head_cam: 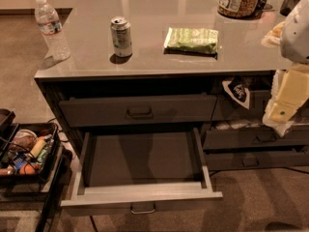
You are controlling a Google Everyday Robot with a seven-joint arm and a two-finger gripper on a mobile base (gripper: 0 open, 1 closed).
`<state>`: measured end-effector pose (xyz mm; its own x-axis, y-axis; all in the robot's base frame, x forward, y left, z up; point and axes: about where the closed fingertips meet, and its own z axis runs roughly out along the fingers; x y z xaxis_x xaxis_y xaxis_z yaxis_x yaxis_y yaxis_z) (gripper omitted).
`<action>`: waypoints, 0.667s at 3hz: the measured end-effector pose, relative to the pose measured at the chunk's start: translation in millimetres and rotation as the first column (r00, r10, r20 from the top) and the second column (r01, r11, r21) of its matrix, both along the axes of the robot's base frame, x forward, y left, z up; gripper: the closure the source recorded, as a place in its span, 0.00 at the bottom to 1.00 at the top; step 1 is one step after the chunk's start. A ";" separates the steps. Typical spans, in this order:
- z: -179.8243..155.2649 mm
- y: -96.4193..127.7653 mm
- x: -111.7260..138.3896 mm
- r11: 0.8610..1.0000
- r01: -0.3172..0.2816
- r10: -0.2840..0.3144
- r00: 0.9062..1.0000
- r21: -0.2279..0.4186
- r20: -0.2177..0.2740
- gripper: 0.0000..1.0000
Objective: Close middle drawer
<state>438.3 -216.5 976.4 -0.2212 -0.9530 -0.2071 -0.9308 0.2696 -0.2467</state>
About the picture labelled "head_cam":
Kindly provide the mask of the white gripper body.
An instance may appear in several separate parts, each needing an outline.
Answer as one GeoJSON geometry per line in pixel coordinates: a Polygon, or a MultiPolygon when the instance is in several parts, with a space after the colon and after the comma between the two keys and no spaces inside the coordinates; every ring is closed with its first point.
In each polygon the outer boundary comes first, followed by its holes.
{"type": "Polygon", "coordinates": [[[309,99],[309,66],[293,63],[286,71],[277,70],[270,93],[263,124],[284,136],[295,122],[297,111],[309,99]]]}

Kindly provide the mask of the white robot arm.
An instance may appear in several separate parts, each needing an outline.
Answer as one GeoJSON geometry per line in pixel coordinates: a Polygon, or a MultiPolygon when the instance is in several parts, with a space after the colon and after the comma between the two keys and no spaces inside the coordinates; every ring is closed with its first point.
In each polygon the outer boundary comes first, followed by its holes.
{"type": "Polygon", "coordinates": [[[309,0],[300,0],[280,26],[281,55],[293,63],[275,72],[263,124],[284,136],[309,99],[309,0]]]}

